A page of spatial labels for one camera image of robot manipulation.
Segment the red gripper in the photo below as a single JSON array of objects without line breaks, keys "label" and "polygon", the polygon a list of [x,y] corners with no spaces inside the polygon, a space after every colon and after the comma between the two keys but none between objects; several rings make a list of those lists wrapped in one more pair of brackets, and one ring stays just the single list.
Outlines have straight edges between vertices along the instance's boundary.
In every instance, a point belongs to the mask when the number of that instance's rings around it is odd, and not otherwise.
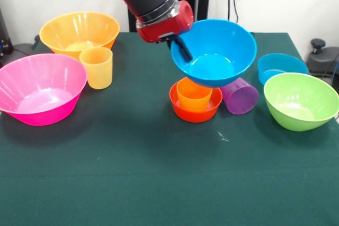
[{"label": "red gripper", "polygon": [[191,5],[186,0],[176,1],[171,11],[159,21],[151,24],[142,24],[136,21],[136,30],[146,42],[154,43],[175,35],[173,41],[178,45],[185,60],[192,60],[185,42],[178,34],[189,31],[194,22]]}]

